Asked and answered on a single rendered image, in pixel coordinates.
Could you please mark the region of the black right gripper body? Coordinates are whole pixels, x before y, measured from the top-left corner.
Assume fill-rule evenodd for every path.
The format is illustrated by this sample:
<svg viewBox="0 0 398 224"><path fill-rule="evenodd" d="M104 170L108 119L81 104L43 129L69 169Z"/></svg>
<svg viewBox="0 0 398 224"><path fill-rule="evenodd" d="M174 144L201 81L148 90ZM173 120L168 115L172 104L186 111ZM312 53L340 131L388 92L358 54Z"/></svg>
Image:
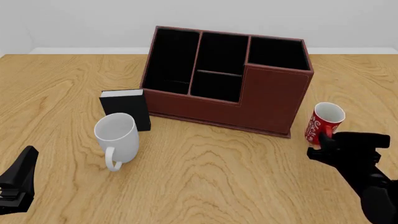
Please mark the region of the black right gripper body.
<svg viewBox="0 0 398 224"><path fill-rule="evenodd" d="M387 149L391 137L378 133L337 132L334 140L338 146L334 167L372 169L381 158L376 149Z"/></svg>

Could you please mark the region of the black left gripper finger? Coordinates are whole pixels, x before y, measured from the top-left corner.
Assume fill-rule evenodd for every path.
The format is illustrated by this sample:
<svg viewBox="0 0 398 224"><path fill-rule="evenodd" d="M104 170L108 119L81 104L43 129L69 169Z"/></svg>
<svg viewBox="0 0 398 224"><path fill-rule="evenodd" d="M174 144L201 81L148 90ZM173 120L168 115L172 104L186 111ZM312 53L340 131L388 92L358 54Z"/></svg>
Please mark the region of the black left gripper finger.
<svg viewBox="0 0 398 224"><path fill-rule="evenodd" d="M25 147L13 164L0 175L0 188L35 194L34 171L38 155L35 147Z"/></svg>

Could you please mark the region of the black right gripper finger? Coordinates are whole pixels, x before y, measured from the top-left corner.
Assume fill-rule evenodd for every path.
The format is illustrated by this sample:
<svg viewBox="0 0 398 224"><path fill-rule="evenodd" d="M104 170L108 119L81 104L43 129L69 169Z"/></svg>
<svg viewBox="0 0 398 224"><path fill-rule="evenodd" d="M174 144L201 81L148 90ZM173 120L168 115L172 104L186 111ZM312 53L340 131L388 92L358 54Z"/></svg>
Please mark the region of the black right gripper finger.
<svg viewBox="0 0 398 224"><path fill-rule="evenodd" d="M336 141L321 132L318 137L321 150L335 150L338 148Z"/></svg>
<svg viewBox="0 0 398 224"><path fill-rule="evenodd" d="M324 164L338 164L340 161L341 149L307 149L307 156L310 160L315 160Z"/></svg>

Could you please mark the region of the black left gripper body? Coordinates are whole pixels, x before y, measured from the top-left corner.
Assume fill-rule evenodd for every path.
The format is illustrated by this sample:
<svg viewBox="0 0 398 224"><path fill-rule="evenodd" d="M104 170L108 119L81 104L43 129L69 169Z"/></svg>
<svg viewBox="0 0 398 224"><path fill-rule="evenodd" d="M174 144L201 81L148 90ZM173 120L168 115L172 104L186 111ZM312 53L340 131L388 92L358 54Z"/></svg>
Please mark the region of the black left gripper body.
<svg viewBox="0 0 398 224"><path fill-rule="evenodd" d="M27 212L34 199L32 186L15 187L0 184L0 215Z"/></svg>

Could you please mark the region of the black book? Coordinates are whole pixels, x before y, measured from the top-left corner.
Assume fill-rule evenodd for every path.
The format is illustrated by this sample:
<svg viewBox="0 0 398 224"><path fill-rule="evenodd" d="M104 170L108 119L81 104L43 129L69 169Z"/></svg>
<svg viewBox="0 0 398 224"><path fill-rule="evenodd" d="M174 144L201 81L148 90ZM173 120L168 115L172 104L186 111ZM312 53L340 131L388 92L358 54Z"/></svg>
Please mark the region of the black book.
<svg viewBox="0 0 398 224"><path fill-rule="evenodd" d="M150 131L151 122L143 89L102 91L99 100L105 115L126 113L134 118L139 132Z"/></svg>

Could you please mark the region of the red mug with white print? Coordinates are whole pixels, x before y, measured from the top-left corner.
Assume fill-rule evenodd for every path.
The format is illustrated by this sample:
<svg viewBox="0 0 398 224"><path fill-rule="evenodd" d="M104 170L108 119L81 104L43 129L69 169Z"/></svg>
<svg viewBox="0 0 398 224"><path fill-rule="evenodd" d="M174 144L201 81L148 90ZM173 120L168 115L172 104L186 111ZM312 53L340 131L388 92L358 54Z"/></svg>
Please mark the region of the red mug with white print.
<svg viewBox="0 0 398 224"><path fill-rule="evenodd" d="M315 105L308 122L305 139L312 145L319 145L320 134L324 133L331 138L345 118L345 112L340 106L330 102L319 102Z"/></svg>

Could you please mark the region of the red-brown desk caddy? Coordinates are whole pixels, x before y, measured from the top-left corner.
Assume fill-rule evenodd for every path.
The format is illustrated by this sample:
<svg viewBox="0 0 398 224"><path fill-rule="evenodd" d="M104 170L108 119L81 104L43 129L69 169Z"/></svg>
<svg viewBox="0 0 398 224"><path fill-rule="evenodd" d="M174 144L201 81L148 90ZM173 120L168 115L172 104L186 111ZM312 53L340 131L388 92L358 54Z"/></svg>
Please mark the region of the red-brown desk caddy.
<svg viewBox="0 0 398 224"><path fill-rule="evenodd" d="M313 74L302 39L158 26L140 87L151 115L289 138Z"/></svg>

